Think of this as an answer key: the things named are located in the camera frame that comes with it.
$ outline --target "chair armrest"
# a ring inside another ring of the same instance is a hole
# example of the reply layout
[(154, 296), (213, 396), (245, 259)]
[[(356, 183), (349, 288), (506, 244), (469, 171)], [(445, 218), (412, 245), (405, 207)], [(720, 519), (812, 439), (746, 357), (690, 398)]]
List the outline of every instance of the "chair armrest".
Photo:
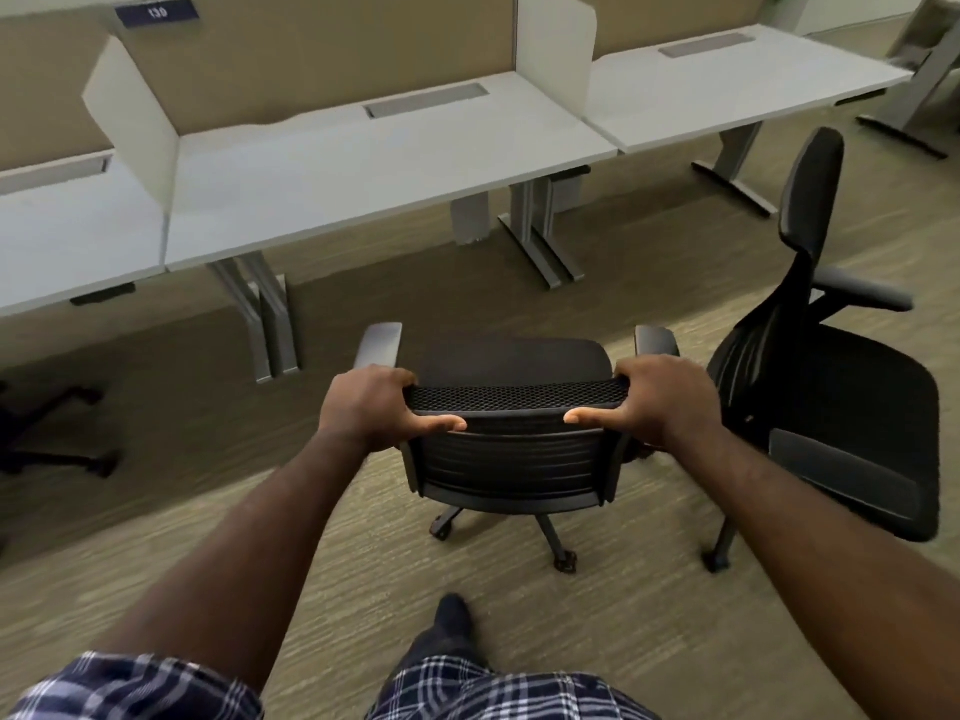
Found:
[(403, 323), (375, 323), (366, 329), (353, 362), (354, 369), (371, 365), (395, 367), (401, 351)]
[(920, 514), (922, 497), (916, 483), (816, 439), (774, 429), (770, 433), (770, 458), (832, 496), (902, 520), (917, 520)]
[(906, 290), (861, 280), (840, 267), (829, 265), (817, 267), (816, 272), (813, 273), (813, 287), (823, 291), (827, 298), (843, 302), (841, 307), (855, 305), (895, 313), (913, 310), (913, 295)]
[(673, 331), (654, 325), (639, 325), (633, 329), (633, 348), (637, 356), (667, 354), (680, 356), (680, 347)]

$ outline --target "office chair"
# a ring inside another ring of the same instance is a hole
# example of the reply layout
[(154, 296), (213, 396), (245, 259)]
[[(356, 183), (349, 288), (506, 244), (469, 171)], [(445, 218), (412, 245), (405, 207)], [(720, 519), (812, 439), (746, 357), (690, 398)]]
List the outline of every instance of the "office chair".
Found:
[[(7, 384), (0, 382), (0, 394), (7, 390)], [(119, 452), (110, 452), (101, 458), (79, 457), (76, 455), (51, 455), (42, 452), (23, 452), (13, 448), (14, 443), (23, 434), (42, 421), (47, 415), (71, 399), (78, 399), (93, 406), (104, 398), (102, 391), (94, 388), (71, 386), (59, 396), (25, 414), (14, 414), (0, 406), (0, 472), (18, 475), (30, 465), (66, 465), (86, 468), (87, 472), (107, 478), (113, 474), (120, 462)]]
[[(940, 408), (933, 376), (903, 353), (823, 324), (847, 306), (913, 309), (909, 293), (819, 266), (844, 140), (814, 132), (783, 196), (780, 240), (796, 253), (783, 282), (733, 328), (707, 370), (726, 427), (862, 518), (912, 542), (937, 534)], [(813, 291), (822, 293), (811, 302)], [(703, 562), (730, 567), (726, 518)]]
[[(399, 323), (370, 326), (355, 368), (394, 366)], [(677, 353), (673, 334), (635, 330), (638, 353)], [(430, 527), (445, 541), (463, 510), (533, 516), (554, 568), (575, 573), (577, 555), (561, 544), (549, 516), (594, 508), (617, 497), (620, 466), (649, 456), (629, 437), (564, 423), (574, 407), (616, 408), (629, 383), (615, 379), (603, 347), (573, 338), (455, 338), (434, 345), (414, 369), (407, 404), (419, 415), (460, 415), (462, 433), (402, 445), (410, 490), (450, 508)]]

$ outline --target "black shoe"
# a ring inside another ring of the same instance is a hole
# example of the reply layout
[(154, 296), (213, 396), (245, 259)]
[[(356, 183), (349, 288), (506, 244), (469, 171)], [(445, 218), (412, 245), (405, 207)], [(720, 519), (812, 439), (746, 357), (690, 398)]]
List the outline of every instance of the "black shoe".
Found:
[(460, 594), (448, 593), (439, 600), (433, 623), (442, 627), (451, 637), (474, 638), (474, 617)]

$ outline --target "chair backrest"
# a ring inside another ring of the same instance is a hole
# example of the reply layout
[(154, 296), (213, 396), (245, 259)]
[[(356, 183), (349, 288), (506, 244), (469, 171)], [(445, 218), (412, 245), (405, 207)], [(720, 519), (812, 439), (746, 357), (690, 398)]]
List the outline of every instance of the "chair backrest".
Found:
[(780, 240), (796, 252), (786, 277), (733, 330), (730, 350), (714, 379), (728, 424), (748, 439), (766, 440), (803, 347), (813, 275), (827, 241), (843, 169), (843, 136), (820, 128), (810, 136), (786, 184)]
[(411, 490), (446, 505), (505, 515), (581, 510), (613, 500), (628, 436), (564, 423), (564, 414), (612, 409), (622, 379), (542, 386), (412, 387), (420, 415), (456, 414), (467, 431), (402, 448)]

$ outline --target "forearm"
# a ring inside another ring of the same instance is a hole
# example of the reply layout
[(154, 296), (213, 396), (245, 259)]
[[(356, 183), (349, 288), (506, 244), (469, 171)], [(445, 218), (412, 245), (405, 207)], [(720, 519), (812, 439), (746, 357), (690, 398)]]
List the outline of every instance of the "forearm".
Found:
[(96, 649), (177, 657), (262, 690), (327, 522), (365, 457), (359, 445), (318, 433)]
[(960, 582), (725, 429), (673, 451), (871, 718), (960, 714)]

